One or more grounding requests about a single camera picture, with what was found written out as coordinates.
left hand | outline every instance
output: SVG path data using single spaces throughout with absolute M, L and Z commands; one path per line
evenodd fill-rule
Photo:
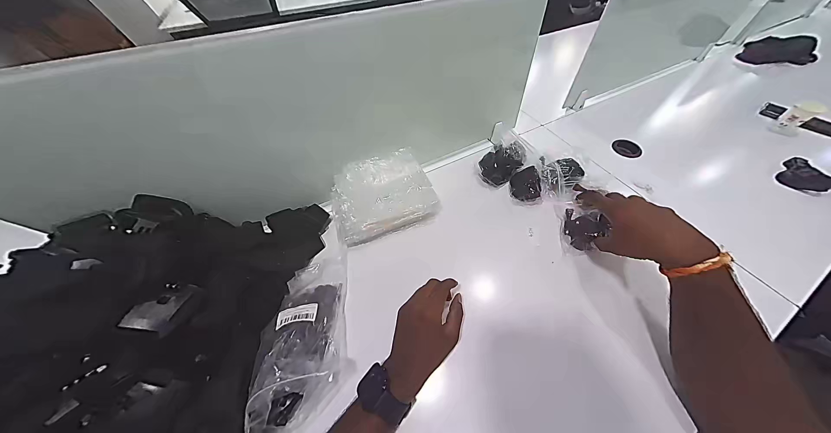
M 462 327 L 461 294 L 451 302 L 447 322 L 441 323 L 444 303 L 459 285 L 454 279 L 430 279 L 398 310 L 392 352 L 384 367 L 390 391 L 401 402 L 412 402 L 421 386 L 459 342 Z

barcode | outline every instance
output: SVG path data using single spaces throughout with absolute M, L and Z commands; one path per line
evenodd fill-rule
M 282 326 L 283 324 L 287 324 L 289 322 L 297 321 L 297 320 L 301 320 L 301 319 L 305 319 L 306 321 L 314 321 L 314 313 L 298 313 L 298 314 L 290 316 L 288 318 L 283 318 L 280 321 L 280 326 Z

bubble wrap package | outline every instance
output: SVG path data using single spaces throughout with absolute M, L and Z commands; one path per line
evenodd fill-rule
M 347 246 L 435 215 L 439 197 L 407 149 L 346 165 L 335 176 L 332 212 Z

wrist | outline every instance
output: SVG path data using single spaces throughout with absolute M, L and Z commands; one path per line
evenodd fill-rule
M 690 268 L 717 257 L 720 252 L 719 247 L 712 240 L 706 238 L 700 244 L 679 250 L 677 253 L 670 253 L 666 257 L 658 258 L 655 261 L 661 269 Z
M 384 362 L 384 368 L 390 377 L 390 393 L 400 402 L 410 404 L 416 399 L 425 381 L 413 373 L 405 364 L 398 363 L 391 358 Z

black watch strap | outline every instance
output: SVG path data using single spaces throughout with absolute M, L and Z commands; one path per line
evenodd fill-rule
M 412 407 L 412 404 L 399 401 L 387 390 L 380 395 L 375 414 L 384 419 L 390 427 L 398 427 Z

